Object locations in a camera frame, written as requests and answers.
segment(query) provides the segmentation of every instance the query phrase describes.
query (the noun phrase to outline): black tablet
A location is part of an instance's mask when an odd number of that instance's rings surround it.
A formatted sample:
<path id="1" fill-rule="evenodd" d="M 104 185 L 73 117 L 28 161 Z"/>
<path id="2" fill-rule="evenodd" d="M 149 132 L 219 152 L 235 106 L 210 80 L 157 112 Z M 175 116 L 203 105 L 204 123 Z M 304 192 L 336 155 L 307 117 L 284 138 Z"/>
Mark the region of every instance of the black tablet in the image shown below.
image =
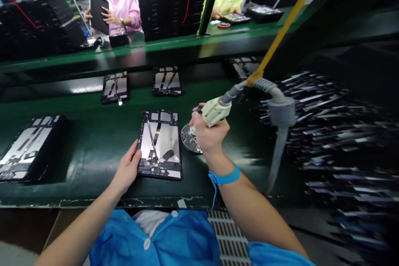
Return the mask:
<path id="1" fill-rule="evenodd" d="M 224 15 L 222 21 L 230 23 L 231 25 L 238 25 L 247 23 L 251 20 L 250 17 L 246 17 L 244 15 L 237 14 L 235 12 L 231 12 L 227 15 Z"/>
<path id="2" fill-rule="evenodd" d="M 90 19 L 90 27 L 97 29 L 98 31 L 108 35 L 109 24 L 104 22 L 105 17 L 101 14 L 106 13 L 101 7 L 109 9 L 109 3 L 107 0 L 89 0 L 89 6 L 91 8 L 92 19 Z"/>
<path id="3" fill-rule="evenodd" d="M 144 111 L 137 149 L 142 153 L 138 175 L 167 180 L 183 179 L 177 113 Z"/>

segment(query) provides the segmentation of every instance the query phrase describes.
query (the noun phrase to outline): green workbench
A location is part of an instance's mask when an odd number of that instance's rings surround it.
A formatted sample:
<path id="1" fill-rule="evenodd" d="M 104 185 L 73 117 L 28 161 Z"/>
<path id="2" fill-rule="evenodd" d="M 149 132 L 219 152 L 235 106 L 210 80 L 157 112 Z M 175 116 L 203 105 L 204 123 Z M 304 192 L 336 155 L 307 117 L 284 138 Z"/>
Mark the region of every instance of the green workbench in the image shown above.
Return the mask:
<path id="1" fill-rule="evenodd" d="M 217 62 L 225 57 L 264 55 L 280 25 L 253 22 L 223 31 L 210 25 L 211 36 L 184 36 L 144 42 L 142 32 L 131 44 L 111 49 L 0 64 L 0 87 L 104 76 L 119 71 L 142 71 L 159 65 Z M 296 30 L 293 25 L 290 32 Z"/>
<path id="2" fill-rule="evenodd" d="M 198 77 L 201 66 L 182 69 L 182 78 L 187 77 L 185 72 L 195 73 Z M 5 150 L 33 116 L 64 114 L 70 121 L 65 145 L 58 153 L 57 167 L 49 169 L 43 182 L 37 185 L 0 184 L 1 207 L 88 206 L 110 183 L 119 159 L 139 136 L 144 110 L 177 112 L 182 127 L 188 123 L 192 108 L 199 102 L 220 96 L 233 85 L 225 75 L 207 79 L 206 74 L 202 74 L 199 80 L 187 81 L 185 93 L 176 98 L 153 97 L 150 86 L 133 88 L 130 100 L 120 107 L 101 105 L 100 93 L 0 104 L 0 151 Z M 224 142 L 224 150 L 263 191 L 275 133 L 262 126 L 249 111 L 255 105 L 256 102 L 251 101 L 234 103 L 228 117 L 231 130 Z M 119 205 L 176 208 L 177 201 L 184 199 L 187 207 L 210 207 L 214 188 L 207 176 L 203 156 L 186 151 L 182 145 L 181 150 L 182 181 L 138 177 Z M 278 207 L 308 206 L 310 201 L 303 186 L 298 168 L 284 162 L 270 200 Z M 218 198 L 217 207 L 221 205 Z"/>

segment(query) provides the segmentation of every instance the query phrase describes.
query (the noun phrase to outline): work station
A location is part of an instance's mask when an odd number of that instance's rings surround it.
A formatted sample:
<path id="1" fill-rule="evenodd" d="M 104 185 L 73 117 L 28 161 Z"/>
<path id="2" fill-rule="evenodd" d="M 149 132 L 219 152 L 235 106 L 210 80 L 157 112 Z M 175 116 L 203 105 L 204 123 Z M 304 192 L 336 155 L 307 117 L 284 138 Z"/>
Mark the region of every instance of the work station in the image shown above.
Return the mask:
<path id="1" fill-rule="evenodd" d="M 0 0 L 0 214 L 55 211 L 48 212 L 59 218 L 55 227 L 68 213 L 76 218 L 108 187 L 135 139 L 138 177 L 117 207 L 131 215 L 226 213 L 189 124 L 206 103 L 209 127 L 230 125 L 226 156 L 279 212 L 328 215 L 312 229 L 312 220 L 290 223 L 282 214 L 291 228 L 311 236 L 309 244 L 356 253 L 331 254 L 342 265 L 374 265 L 390 251 L 391 235 L 360 234 L 354 228 L 364 219 L 347 217 L 367 215 L 385 229 L 397 223 L 397 105 L 368 88 L 377 70 L 362 69 L 382 62 L 376 86 L 394 92 L 383 78 L 396 72 L 397 7 L 397 0 Z M 274 104 L 273 89 L 284 100 Z M 57 237 L 52 230 L 43 247 Z"/>

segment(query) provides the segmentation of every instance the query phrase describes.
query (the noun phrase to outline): gray hose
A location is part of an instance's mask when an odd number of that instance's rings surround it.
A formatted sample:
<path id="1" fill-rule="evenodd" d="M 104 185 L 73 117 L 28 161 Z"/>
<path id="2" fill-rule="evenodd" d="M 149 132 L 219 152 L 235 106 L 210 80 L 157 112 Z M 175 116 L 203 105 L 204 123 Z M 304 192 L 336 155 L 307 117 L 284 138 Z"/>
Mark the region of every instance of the gray hose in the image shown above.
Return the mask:
<path id="1" fill-rule="evenodd" d="M 226 105 L 231 103 L 235 99 L 235 97 L 242 92 L 245 86 L 246 86 L 246 81 L 242 81 L 234 85 L 228 92 L 226 92 L 223 96 L 219 98 L 219 103 L 221 105 Z"/>
<path id="2" fill-rule="evenodd" d="M 257 89 L 260 89 L 261 91 L 263 91 L 265 93 L 268 93 L 276 86 L 277 86 L 277 84 L 275 84 L 272 81 L 269 81 L 265 78 L 259 78 L 254 83 L 254 87 L 256 87 Z"/>
<path id="3" fill-rule="evenodd" d="M 283 155 L 284 146 L 286 145 L 288 136 L 288 127 L 279 127 L 277 130 L 276 145 L 274 146 L 273 161 L 271 162 L 271 168 L 269 177 L 267 178 L 267 187 L 265 195 L 269 195 L 270 191 L 273 189 L 274 183 L 278 175 L 278 170 L 280 168 L 281 156 Z"/>

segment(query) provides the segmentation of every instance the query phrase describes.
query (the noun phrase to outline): black case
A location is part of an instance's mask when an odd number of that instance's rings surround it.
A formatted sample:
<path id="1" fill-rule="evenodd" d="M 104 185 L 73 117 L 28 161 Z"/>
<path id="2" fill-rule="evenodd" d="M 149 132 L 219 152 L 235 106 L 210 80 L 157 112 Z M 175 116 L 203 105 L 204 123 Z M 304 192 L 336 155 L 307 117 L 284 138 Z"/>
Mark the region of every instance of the black case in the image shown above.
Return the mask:
<path id="1" fill-rule="evenodd" d="M 283 15 L 283 11 L 271 8 L 266 5 L 260 5 L 248 8 L 245 15 L 251 17 L 256 23 L 277 22 Z"/>
<path id="2" fill-rule="evenodd" d="M 248 23 L 251 20 L 251 18 L 246 17 L 244 15 L 239 15 L 235 12 L 231 12 L 225 15 L 221 20 L 223 22 L 230 23 L 231 25 L 239 25 L 239 24 Z"/>
<path id="3" fill-rule="evenodd" d="M 44 125 L 34 125 L 35 121 L 41 120 L 40 123 L 46 118 L 50 117 L 51 121 Z M 8 151 L 11 149 L 12 145 L 17 141 L 19 136 L 24 132 L 24 130 L 29 128 L 35 128 L 39 130 L 40 128 L 52 128 L 48 136 L 45 138 L 44 143 L 41 145 L 38 151 L 32 152 L 24 152 L 22 157 L 25 159 L 34 157 L 34 160 L 31 163 L 13 163 L 9 167 L 8 170 L 2 170 L 6 164 L 0 167 L 0 182 L 1 181 L 18 181 L 18 182 L 36 182 L 43 178 L 46 170 L 51 167 L 57 167 L 57 154 L 59 153 L 59 147 L 63 144 L 64 135 L 67 132 L 67 118 L 65 116 L 43 116 L 43 117 L 35 117 L 32 118 L 27 125 L 18 133 L 13 142 L 7 147 L 7 149 L 1 155 L 2 160 Z M 33 135 L 30 139 L 27 140 L 26 144 L 22 144 L 23 147 L 30 147 L 39 139 L 35 139 L 35 135 Z M 14 178 L 15 172 L 25 172 L 26 174 L 23 177 Z"/>
<path id="4" fill-rule="evenodd" d="M 104 16 L 102 12 L 106 13 L 101 7 L 109 9 L 109 3 L 107 0 L 89 0 L 92 19 L 90 20 L 90 26 L 98 31 L 108 35 L 109 34 L 109 24 L 104 22 Z"/>

